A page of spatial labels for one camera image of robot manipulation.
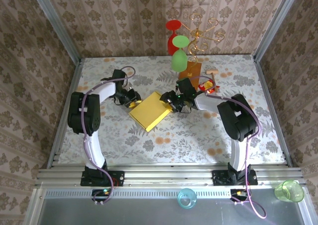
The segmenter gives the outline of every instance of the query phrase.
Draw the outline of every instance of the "blue cup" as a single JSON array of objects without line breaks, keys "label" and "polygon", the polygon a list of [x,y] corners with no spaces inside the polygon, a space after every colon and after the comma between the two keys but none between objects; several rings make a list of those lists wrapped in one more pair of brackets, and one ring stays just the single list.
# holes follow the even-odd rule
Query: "blue cup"
[{"label": "blue cup", "polygon": [[178,194],[178,203],[184,209],[191,209],[197,202],[197,195],[192,189],[182,189]]}]

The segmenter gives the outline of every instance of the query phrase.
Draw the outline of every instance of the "table surface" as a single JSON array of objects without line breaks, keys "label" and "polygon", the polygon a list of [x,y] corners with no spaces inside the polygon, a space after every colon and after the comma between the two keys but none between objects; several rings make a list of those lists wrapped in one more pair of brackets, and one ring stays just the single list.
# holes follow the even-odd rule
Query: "table surface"
[{"label": "table surface", "polygon": [[[231,97],[243,94],[262,125],[262,134],[252,140],[250,163],[285,163],[270,116],[258,74],[250,55],[204,56],[201,75],[217,68],[220,86],[218,95]],[[132,88],[143,99],[152,92],[175,89],[177,73],[170,68],[171,57],[124,57],[85,59],[77,91],[86,92],[114,69],[133,66],[136,75],[129,79]],[[150,132],[146,132],[129,116],[130,109],[116,106],[112,99],[101,104],[99,141],[110,164],[150,163],[218,163],[229,162],[230,137],[224,130],[220,115],[192,110],[190,114],[170,113]],[[83,135],[68,127],[59,163],[83,163]]]}]

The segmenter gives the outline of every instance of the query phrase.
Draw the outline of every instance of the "wall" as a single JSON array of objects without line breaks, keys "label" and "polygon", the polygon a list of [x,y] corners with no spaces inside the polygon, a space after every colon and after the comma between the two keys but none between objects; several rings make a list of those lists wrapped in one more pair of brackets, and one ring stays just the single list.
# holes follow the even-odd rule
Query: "wall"
[{"label": "wall", "polygon": [[261,59],[293,162],[318,211],[318,0],[296,0]]},{"label": "wall", "polygon": [[0,224],[22,224],[73,71],[36,0],[0,0]]},{"label": "wall", "polygon": [[[189,15],[220,24],[221,43],[208,41],[205,54],[250,54],[258,46],[281,0],[50,0],[81,57],[166,55],[167,21],[179,19],[191,29]],[[183,27],[179,32],[189,36]],[[211,30],[206,36],[212,37]]]}]

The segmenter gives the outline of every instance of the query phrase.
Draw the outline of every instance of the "green glass cup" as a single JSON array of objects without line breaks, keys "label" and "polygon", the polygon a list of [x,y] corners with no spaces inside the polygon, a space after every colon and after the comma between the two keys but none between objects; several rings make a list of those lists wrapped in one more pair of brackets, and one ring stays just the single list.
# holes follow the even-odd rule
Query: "green glass cup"
[{"label": "green glass cup", "polygon": [[284,202],[298,203],[304,199],[304,190],[294,180],[286,180],[275,188],[275,196]]},{"label": "green glass cup", "polygon": [[182,48],[186,47],[190,43],[190,41],[186,36],[178,35],[174,37],[172,43],[179,49],[172,55],[171,68],[176,72],[185,71],[188,65],[188,57],[187,54],[182,50]]}]

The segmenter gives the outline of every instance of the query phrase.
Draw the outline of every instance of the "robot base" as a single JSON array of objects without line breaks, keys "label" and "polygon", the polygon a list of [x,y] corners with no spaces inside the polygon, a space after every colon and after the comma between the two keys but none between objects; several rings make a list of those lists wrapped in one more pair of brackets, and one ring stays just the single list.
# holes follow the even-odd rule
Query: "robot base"
[{"label": "robot base", "polygon": [[[107,165],[106,161],[102,169],[106,169]],[[114,187],[122,187],[124,186],[125,181],[125,172],[124,171],[107,171],[110,177],[113,179]],[[90,169],[85,166],[85,170],[81,175],[80,180],[81,186],[89,186],[89,187],[110,187],[110,181],[107,175],[101,172],[98,169]]]},{"label": "robot base", "polygon": [[[212,179],[214,186],[224,185],[245,185],[245,169],[242,171],[235,171],[230,164],[228,170],[213,170]],[[258,185],[256,172],[248,166],[248,183],[249,185]]]}]

